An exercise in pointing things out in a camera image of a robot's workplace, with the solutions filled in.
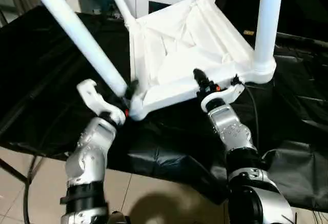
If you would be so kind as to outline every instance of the tile floor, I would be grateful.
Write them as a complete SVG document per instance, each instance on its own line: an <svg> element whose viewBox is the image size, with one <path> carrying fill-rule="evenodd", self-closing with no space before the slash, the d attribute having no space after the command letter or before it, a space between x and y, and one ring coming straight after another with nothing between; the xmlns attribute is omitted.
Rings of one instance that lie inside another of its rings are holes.
<svg viewBox="0 0 328 224"><path fill-rule="evenodd" d="M26 175L30 155L0 148L0 158ZM59 205L66 193L65 163L43 159L39 165L30 187L30 220L33 224L58 224L65 211ZM2 169L0 179L0 224L23 224L23 184ZM229 223L224 204L216 206L192 188L174 182L107 170L105 193L111 211L129 215L133 224ZM311 211L294 211L299 224L315 223Z"/></svg>

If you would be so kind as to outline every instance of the black table leg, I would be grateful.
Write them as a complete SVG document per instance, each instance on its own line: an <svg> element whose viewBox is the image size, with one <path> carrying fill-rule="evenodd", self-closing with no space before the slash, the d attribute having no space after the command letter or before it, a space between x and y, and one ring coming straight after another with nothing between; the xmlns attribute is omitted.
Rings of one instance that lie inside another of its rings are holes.
<svg viewBox="0 0 328 224"><path fill-rule="evenodd" d="M19 171L14 169L12 166L10 166L8 163L3 161L0 158L0 168L3 168L5 171L10 173L12 176L14 176L16 179L19 179L21 182L26 183L27 182L27 177L22 175Z"/></svg>

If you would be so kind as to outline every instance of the white plastic chair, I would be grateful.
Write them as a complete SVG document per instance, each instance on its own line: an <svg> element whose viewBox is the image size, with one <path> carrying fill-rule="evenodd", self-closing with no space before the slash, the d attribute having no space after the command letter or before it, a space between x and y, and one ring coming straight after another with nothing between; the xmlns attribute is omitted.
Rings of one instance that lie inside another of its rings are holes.
<svg viewBox="0 0 328 224"><path fill-rule="evenodd" d="M123 96L127 84L65 0L42 2L113 92ZM243 91L230 86L236 74L255 83L266 83L273 76L281 0L260 1L255 50L211 0L184 0L138 19L124 0L115 2L130 33L131 80L139 80L130 110L135 120L194 98L195 68L227 87L220 93L227 103Z"/></svg>

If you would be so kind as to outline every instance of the black joint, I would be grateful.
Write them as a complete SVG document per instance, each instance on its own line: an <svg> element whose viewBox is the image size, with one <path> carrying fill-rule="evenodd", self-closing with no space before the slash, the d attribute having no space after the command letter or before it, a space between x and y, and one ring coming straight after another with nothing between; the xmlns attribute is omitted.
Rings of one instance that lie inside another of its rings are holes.
<svg viewBox="0 0 328 224"><path fill-rule="evenodd" d="M235 86L235 85L237 85L237 84L242 84L242 82L240 81L238 75L236 74L236 76L233 77L233 79L231 80L231 85L232 85L232 86Z"/></svg>
<svg viewBox="0 0 328 224"><path fill-rule="evenodd" d="M227 174L241 168L256 168L267 170L265 161L252 148L239 148L227 154Z"/></svg>
<svg viewBox="0 0 328 224"><path fill-rule="evenodd" d="M60 199L61 205L66 205L66 214L93 208L107 208L102 182L92 182L67 189L65 197Z"/></svg>
<svg viewBox="0 0 328 224"><path fill-rule="evenodd" d="M231 189L228 201L231 224L262 224L263 208L257 193L248 186Z"/></svg>
<svg viewBox="0 0 328 224"><path fill-rule="evenodd" d="M217 107L220 107L224 104L225 104L225 102L223 101L222 98L215 98L215 99L212 99L211 101L209 101L206 104L206 109L207 109L207 111L211 111L211 110L213 110Z"/></svg>
<svg viewBox="0 0 328 224"><path fill-rule="evenodd" d="M111 118L111 113L107 112L107 111L103 111L99 114L99 118L104 119L105 121L107 121L110 125L112 125L116 130L118 129L118 125L116 124L115 121L113 121L113 119Z"/></svg>

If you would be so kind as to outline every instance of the black cable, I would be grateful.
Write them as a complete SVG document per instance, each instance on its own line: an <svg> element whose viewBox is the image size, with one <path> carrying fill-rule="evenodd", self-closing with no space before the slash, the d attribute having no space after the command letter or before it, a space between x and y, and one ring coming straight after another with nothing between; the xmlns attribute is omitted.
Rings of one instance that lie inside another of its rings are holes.
<svg viewBox="0 0 328 224"><path fill-rule="evenodd" d="M316 224L319 224L318 217L317 217L317 215L316 215L316 213L315 213L314 211L312 211L312 215L313 215L313 217L314 217L314 222L315 222Z"/></svg>
<svg viewBox="0 0 328 224"><path fill-rule="evenodd" d="M321 220L321 224L323 224L323 220L322 220L322 218L321 218L320 212L319 212L319 211L317 211L317 213L318 213L318 215L319 215L319 218L320 218L320 220Z"/></svg>
<svg viewBox="0 0 328 224"><path fill-rule="evenodd" d="M24 199L23 199L23 216L24 216L25 224L30 224L28 198L29 198L30 184L32 183L33 168L34 168L35 161L36 161L36 155L33 156L29 171L27 173L27 180L25 182Z"/></svg>
<svg viewBox="0 0 328 224"><path fill-rule="evenodd" d="M258 113L257 113L256 103L255 103L255 99L254 99L254 96L253 96L251 90L245 84L243 84L243 86L245 87L246 91L248 92L248 94L253 102L254 115L255 115L255 126L256 126L256 148L259 150L260 143L259 143Z"/></svg>

